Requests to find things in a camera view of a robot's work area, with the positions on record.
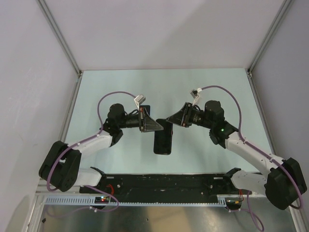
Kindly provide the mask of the pink-edged black phone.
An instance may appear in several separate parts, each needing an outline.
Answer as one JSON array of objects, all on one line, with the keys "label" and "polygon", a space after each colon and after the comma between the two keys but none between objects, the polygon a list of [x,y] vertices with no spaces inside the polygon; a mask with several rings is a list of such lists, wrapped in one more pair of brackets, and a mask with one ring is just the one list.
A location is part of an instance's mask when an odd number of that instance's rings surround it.
[{"label": "pink-edged black phone", "polygon": [[153,152],[157,155],[170,155],[172,150],[173,124],[165,119],[157,119],[164,129],[155,131]]}]

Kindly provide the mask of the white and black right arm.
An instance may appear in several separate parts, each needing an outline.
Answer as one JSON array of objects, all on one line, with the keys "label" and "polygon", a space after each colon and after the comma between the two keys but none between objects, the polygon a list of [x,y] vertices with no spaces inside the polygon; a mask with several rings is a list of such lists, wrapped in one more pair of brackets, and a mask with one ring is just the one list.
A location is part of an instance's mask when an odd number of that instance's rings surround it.
[{"label": "white and black right arm", "polygon": [[169,116],[167,121],[188,128],[197,125],[209,129],[215,145],[220,145],[250,163],[259,173],[250,174],[234,168],[225,174],[223,188],[233,194],[239,189],[251,190],[266,198],[278,209],[284,210],[300,200],[308,188],[300,164],[293,158],[283,159],[267,154],[245,138],[240,130],[226,121],[219,101],[208,101],[204,110],[187,102],[182,109]]}]

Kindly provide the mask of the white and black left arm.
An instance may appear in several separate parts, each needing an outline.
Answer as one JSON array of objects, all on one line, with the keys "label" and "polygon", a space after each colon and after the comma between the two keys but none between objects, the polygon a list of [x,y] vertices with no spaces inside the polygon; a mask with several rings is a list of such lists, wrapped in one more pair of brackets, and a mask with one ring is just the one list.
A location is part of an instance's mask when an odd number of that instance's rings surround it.
[{"label": "white and black left arm", "polygon": [[95,167],[81,168],[80,163],[98,151],[117,144],[123,129],[138,128],[141,132],[162,131],[164,128],[148,113],[148,105],[141,105],[131,113],[123,105],[113,104],[99,133],[72,145],[56,141],[39,169],[39,177],[56,189],[66,192],[73,186],[89,185],[97,193],[107,188],[103,172]]}]

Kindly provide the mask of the left circuit board with leds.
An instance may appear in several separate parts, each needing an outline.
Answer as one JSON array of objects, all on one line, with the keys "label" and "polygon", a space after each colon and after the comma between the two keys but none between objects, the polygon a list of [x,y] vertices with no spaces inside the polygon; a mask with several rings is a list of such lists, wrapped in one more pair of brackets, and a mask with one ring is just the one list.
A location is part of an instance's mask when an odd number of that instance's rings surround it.
[{"label": "left circuit board with leds", "polygon": [[106,197],[106,196],[95,197],[95,203],[108,203],[109,200],[110,200],[110,197]]}]

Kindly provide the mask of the right aluminium frame post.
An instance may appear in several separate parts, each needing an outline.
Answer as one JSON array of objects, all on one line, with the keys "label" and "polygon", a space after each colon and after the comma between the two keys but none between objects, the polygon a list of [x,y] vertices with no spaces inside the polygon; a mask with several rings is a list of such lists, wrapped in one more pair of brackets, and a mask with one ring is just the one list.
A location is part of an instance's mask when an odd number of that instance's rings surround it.
[{"label": "right aluminium frame post", "polygon": [[251,78],[253,75],[253,71],[262,58],[263,54],[266,52],[266,49],[270,45],[271,41],[273,40],[274,36],[276,35],[278,29],[280,28],[281,24],[283,23],[286,15],[288,14],[290,8],[292,7],[294,0],[284,0],[282,5],[280,6],[278,12],[276,13],[270,27],[268,28],[260,46],[258,47],[250,65],[247,68],[247,74]]}]

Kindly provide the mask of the aluminium frame post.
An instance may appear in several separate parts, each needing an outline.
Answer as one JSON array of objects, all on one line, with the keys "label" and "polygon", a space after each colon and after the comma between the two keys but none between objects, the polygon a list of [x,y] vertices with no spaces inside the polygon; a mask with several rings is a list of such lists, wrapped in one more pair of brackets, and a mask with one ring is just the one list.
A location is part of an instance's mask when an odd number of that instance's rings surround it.
[{"label": "aluminium frame post", "polygon": [[36,3],[40,10],[42,11],[47,23],[49,24],[54,36],[56,37],[58,44],[62,48],[65,56],[69,60],[69,63],[73,67],[75,73],[77,74],[77,77],[81,76],[81,69],[79,68],[79,65],[58,25],[58,23],[55,20],[55,17],[53,16],[52,11],[50,10],[47,2],[45,0],[36,0]]},{"label": "aluminium frame post", "polygon": [[294,0],[284,0],[282,5],[280,6],[278,12],[276,13],[270,27],[268,28],[260,46],[258,47],[250,65],[247,68],[247,74],[251,78],[253,75],[253,71],[262,58],[263,54],[266,52],[266,49],[270,45],[271,41],[273,40],[274,36],[276,35],[278,29],[280,28],[281,24],[283,23],[286,15],[288,14],[290,8],[292,7]]}]

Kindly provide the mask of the left aluminium frame post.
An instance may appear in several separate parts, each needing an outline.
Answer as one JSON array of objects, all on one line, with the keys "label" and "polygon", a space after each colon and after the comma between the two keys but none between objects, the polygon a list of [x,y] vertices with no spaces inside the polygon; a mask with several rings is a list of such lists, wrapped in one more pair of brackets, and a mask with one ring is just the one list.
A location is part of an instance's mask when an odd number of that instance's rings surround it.
[{"label": "left aluminium frame post", "polygon": [[55,17],[53,16],[52,11],[50,10],[47,2],[45,0],[36,0],[36,3],[40,10],[42,11],[47,23],[49,24],[54,36],[56,37],[58,44],[62,48],[65,56],[69,60],[69,63],[73,67],[75,73],[77,74],[77,77],[81,76],[81,69],[79,68],[79,65],[58,25],[58,23],[55,20]]}]

